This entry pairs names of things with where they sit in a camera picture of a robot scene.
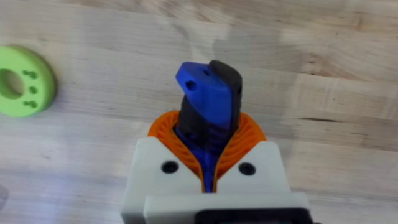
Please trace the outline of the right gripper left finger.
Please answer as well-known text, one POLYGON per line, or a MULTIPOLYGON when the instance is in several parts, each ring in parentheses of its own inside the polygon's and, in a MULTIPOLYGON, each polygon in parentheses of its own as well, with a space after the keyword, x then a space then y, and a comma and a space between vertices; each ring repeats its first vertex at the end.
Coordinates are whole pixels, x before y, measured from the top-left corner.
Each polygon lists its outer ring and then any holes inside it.
POLYGON ((137 141, 124 194, 124 223, 144 223, 148 196, 193 195, 203 192, 201 167, 174 132, 178 111, 158 117, 146 137, 137 141))

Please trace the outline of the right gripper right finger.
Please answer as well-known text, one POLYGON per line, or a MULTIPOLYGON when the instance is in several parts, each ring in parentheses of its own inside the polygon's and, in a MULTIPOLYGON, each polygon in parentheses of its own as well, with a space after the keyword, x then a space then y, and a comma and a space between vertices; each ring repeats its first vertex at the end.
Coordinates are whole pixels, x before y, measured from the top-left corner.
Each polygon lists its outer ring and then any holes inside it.
POLYGON ((241 113, 238 129, 218 159, 213 191, 223 194, 289 190, 278 145, 267 142, 259 125, 241 113))

